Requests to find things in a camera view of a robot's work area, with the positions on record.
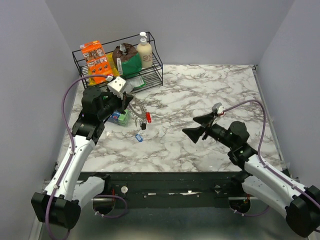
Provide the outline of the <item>red key tag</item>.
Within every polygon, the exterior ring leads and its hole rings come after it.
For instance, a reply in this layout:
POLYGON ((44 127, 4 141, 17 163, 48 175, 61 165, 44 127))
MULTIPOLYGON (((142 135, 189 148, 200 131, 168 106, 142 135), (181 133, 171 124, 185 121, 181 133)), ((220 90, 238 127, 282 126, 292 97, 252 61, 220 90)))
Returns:
POLYGON ((151 124, 151 123, 152 123, 152 118, 151 118, 151 115, 150 115, 149 112, 146 112, 146 113, 145 113, 145 117, 146 117, 147 122, 148 122, 149 124, 151 124))

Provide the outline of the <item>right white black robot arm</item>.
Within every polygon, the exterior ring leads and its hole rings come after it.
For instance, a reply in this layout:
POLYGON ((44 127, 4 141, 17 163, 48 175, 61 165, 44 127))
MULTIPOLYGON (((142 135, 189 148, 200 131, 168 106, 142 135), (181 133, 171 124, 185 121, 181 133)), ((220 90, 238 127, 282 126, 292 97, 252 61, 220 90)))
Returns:
POLYGON ((320 229, 320 190, 290 178, 261 158, 247 140, 245 123, 234 121, 229 128, 218 125, 219 116, 209 113, 194 117, 198 127, 182 131, 196 143, 211 137, 229 148, 230 161, 241 168, 240 178, 230 183, 230 191, 241 196, 249 194, 263 201, 285 218, 288 226, 306 238, 320 229))

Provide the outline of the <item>blue key tag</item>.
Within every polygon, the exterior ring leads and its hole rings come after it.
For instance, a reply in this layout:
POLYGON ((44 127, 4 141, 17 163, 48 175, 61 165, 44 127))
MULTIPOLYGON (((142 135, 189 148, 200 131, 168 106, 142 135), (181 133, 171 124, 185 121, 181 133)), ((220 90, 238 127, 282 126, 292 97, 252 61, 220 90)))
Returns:
POLYGON ((136 140, 137 140, 138 142, 140 142, 140 143, 143 141, 143 138, 141 137, 140 134, 136 134, 136 135, 135 135, 135 138, 136 138, 136 140))

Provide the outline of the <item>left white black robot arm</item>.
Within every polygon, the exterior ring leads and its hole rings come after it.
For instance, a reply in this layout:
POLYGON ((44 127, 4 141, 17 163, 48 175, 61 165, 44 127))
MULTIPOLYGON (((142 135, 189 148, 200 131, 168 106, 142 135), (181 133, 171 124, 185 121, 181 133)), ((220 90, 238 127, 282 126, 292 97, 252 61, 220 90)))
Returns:
POLYGON ((75 197, 74 191, 84 163, 105 129, 105 122, 115 111, 123 113, 133 98, 126 92, 117 95, 110 90, 102 91, 97 86, 83 91, 82 109, 69 131, 68 152, 45 190, 34 193, 31 198, 40 222, 71 230, 78 222, 85 203, 96 195, 104 198, 110 194, 111 185, 104 178, 98 178, 80 197, 75 197))

